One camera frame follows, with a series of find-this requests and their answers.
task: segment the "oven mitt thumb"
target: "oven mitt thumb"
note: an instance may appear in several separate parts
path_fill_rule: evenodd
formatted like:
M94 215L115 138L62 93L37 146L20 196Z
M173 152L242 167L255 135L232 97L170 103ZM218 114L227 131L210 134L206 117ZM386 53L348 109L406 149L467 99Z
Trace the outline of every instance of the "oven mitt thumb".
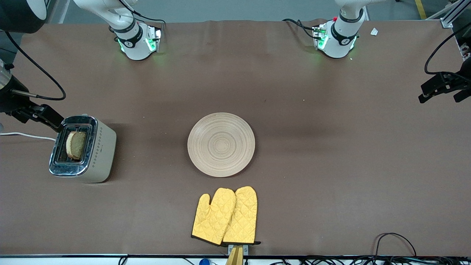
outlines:
M259 244L255 242L255 224L257 222L257 194L250 187L239 188L234 213L223 242L230 244Z
M219 188L211 202L209 194L203 194L196 208L191 237L220 245L235 206L236 195L230 189Z

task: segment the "oven mitt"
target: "oven mitt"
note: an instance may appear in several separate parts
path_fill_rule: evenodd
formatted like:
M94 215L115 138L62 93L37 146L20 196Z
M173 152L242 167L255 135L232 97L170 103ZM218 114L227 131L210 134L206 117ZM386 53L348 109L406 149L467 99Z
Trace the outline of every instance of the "oven mitt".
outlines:
M229 227L222 240L225 244L259 244L255 243L255 223L257 222L257 194L250 187L239 188L234 213Z
M196 208L191 237L220 245L235 205L236 195L230 189L219 188L211 203L209 194L203 194Z

